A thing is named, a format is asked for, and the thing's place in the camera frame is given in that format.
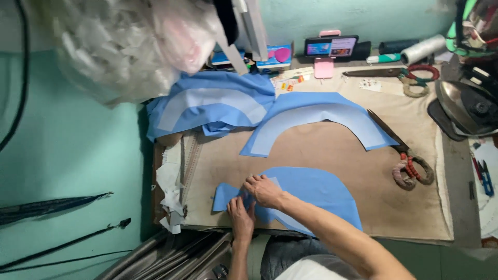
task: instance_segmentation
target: scissor blade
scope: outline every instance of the scissor blade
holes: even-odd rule
[[[387,135],[391,136],[391,138],[393,138],[394,141],[399,143],[399,145],[392,145],[391,147],[393,147],[398,152],[407,153],[408,150],[410,149],[408,145],[405,144],[403,140],[401,140],[401,138],[399,138],[399,136],[396,135],[396,133],[394,133],[394,131],[392,131],[392,129],[381,118],[379,118],[379,116],[377,116],[377,114],[375,114],[370,109],[368,109],[367,111],[370,117],[373,119],[373,121],[376,122],[378,126],[380,126],[380,128],[384,130],[385,133],[387,133]]]
[[[397,77],[401,74],[401,68],[372,69],[343,72],[347,77]]]

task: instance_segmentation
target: hand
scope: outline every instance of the hand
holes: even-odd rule
[[[227,204],[227,211],[232,219],[232,227],[234,229],[234,241],[250,243],[252,240],[252,232],[254,231],[254,206],[253,201],[246,211],[244,202],[240,196],[234,197]]]
[[[243,187],[263,207],[278,209],[282,206],[282,197],[286,192],[282,191],[266,175],[253,175],[246,178]]]

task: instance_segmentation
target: curved fabric piece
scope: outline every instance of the curved fabric piece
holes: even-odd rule
[[[275,100],[265,75],[224,71],[183,75],[170,95],[147,105],[147,137],[155,138],[202,126],[207,136],[223,137],[236,127],[255,127]]]
[[[268,176],[282,190],[334,213],[357,229],[362,230],[356,202],[346,186],[334,174],[321,169],[304,167],[273,167],[261,174]],[[237,195],[241,195],[239,190],[226,183],[221,183],[216,189],[213,211],[225,211],[227,203]],[[245,205],[248,205],[251,200],[252,198],[247,198]],[[264,223],[276,219],[290,230],[314,236],[306,227],[278,210],[256,205],[255,213]]]
[[[292,92],[281,95],[254,130],[240,155],[268,157],[277,137],[294,126],[330,120],[349,128],[366,150],[397,145],[360,105],[339,93]]]

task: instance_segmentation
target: large scissors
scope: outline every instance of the large scissors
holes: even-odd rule
[[[392,129],[372,110],[368,109],[368,113],[387,135],[391,136],[391,138],[399,143],[399,145],[391,146],[401,155],[401,162],[392,169],[392,177],[396,181],[396,184],[406,190],[412,190],[417,181],[424,185],[432,184],[434,182],[434,171],[431,166],[422,157],[415,155],[408,145],[405,144],[405,142],[403,142],[403,140],[401,140],[401,138],[399,138],[399,136],[396,135],[396,133],[394,133],[394,131],[392,131]],[[425,177],[422,177],[417,170],[415,170],[413,162],[418,163],[424,169],[426,174]],[[403,178],[401,176],[402,171],[405,171],[408,176]]]
[[[412,71],[425,70],[432,73],[432,77],[423,79],[415,76]],[[397,77],[403,83],[403,92],[406,96],[419,98],[429,93],[427,82],[432,82],[439,79],[439,70],[430,65],[412,65],[408,68],[384,68],[384,69],[369,69],[358,71],[347,71],[342,73],[346,77]],[[410,90],[410,86],[423,87],[421,93],[414,93]]]

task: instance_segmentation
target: white thread spool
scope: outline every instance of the white thread spool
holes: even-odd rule
[[[426,58],[436,51],[446,46],[446,39],[442,35],[436,35],[432,38],[415,44],[401,52],[401,62],[404,65],[410,66],[413,63]]]

